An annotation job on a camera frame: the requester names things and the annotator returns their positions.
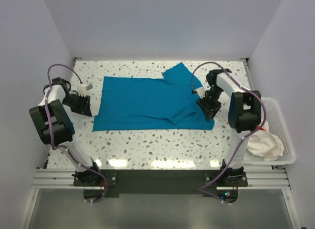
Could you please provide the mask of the blue polo t shirt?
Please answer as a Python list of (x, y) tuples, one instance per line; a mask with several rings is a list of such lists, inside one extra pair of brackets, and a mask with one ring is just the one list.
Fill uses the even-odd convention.
[(105, 77), (93, 131), (190, 129), (212, 130), (191, 89), (201, 82), (183, 64), (162, 78)]

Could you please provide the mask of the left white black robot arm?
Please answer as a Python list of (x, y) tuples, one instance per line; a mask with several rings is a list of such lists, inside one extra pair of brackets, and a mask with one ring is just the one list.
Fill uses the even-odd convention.
[(102, 174), (98, 165), (75, 139), (75, 128), (64, 106), (70, 111), (91, 117), (89, 95), (71, 90), (70, 82), (58, 77), (43, 89), (43, 100), (29, 110), (40, 140), (53, 150), (64, 153), (75, 167), (74, 176), (91, 186), (98, 185)]

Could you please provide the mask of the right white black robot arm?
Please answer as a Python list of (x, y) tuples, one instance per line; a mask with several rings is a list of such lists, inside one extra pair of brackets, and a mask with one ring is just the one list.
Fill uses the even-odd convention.
[(207, 121), (214, 119), (221, 109), (219, 98), (222, 93), (229, 97), (229, 110), (227, 120), (232, 128), (229, 141), (229, 150), (224, 158), (223, 165), (229, 169), (219, 174), (220, 182), (225, 186), (231, 186), (237, 175), (231, 169), (239, 169), (244, 165), (244, 155), (249, 141), (248, 134), (256, 130), (261, 123), (261, 94), (259, 91), (251, 91), (243, 88), (233, 77), (232, 71), (227, 69), (211, 70), (206, 75), (210, 89), (203, 87), (194, 88), (193, 94), (198, 94), (198, 106), (201, 108)]

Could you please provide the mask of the red white garment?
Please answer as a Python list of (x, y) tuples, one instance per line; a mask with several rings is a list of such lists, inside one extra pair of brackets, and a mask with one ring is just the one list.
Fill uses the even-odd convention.
[(257, 125), (254, 132), (258, 131), (270, 132), (268, 121), (265, 121), (263, 125)]

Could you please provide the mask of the white t shirt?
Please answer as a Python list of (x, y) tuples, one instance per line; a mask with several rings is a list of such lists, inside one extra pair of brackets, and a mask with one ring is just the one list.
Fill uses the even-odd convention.
[(247, 144), (247, 150), (264, 161), (275, 161), (283, 156), (284, 145), (281, 140), (267, 131), (258, 130), (252, 134)]

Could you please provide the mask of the white plastic basket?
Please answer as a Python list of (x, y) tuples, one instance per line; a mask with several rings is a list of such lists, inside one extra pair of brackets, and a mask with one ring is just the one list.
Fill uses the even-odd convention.
[(295, 163), (296, 154), (278, 103), (272, 98), (262, 97), (261, 100), (266, 107), (266, 121), (269, 124), (269, 131), (276, 135), (284, 146), (283, 155), (275, 161), (265, 161), (262, 157), (255, 156), (247, 150), (244, 163), (251, 165), (287, 165)]

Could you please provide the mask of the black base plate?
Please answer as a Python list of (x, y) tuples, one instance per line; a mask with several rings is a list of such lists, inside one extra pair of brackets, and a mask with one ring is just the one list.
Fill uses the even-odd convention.
[(235, 202), (238, 189), (247, 187), (243, 168), (228, 169), (217, 178), (220, 170), (101, 170), (100, 174), (88, 170), (73, 174), (75, 187), (84, 187), (84, 199), (119, 197), (122, 194), (194, 195), (199, 188), (204, 196), (218, 196)]

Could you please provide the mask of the aluminium rail frame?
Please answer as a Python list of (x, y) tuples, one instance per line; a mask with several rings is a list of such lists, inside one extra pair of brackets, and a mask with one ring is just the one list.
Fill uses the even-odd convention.
[[(19, 228), (29, 227), (40, 189), (79, 189), (73, 185), (72, 173), (72, 169), (37, 169), (35, 171)], [(285, 169), (272, 169), (266, 165), (246, 165), (245, 173), (249, 184), (244, 188), (245, 190), (282, 190), (293, 228), (302, 228)]]

